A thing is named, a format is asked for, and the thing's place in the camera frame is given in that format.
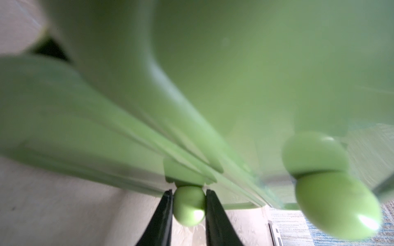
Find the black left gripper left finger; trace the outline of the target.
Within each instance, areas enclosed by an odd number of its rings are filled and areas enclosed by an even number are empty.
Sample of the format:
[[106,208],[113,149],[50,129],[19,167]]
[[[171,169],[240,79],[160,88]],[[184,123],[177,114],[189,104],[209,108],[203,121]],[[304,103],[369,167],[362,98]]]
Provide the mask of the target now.
[[170,246],[172,236],[173,192],[166,191],[136,246]]

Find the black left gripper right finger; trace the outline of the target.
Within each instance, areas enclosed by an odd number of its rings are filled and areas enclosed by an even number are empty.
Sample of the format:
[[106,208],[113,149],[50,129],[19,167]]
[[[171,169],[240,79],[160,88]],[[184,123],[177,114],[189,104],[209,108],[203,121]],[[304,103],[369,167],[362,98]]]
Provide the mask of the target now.
[[206,191],[206,241],[208,246],[243,246],[215,191]]

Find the green drawer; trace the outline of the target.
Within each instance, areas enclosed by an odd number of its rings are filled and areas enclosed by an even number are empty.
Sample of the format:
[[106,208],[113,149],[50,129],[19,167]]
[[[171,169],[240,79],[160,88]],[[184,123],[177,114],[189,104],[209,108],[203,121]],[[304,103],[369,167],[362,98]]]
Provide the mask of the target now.
[[222,176],[298,207],[339,239],[374,236],[351,176],[357,123],[394,122],[393,1],[40,1],[96,90]]
[[1,57],[1,155],[153,197],[184,182],[226,210],[265,204],[42,55]]

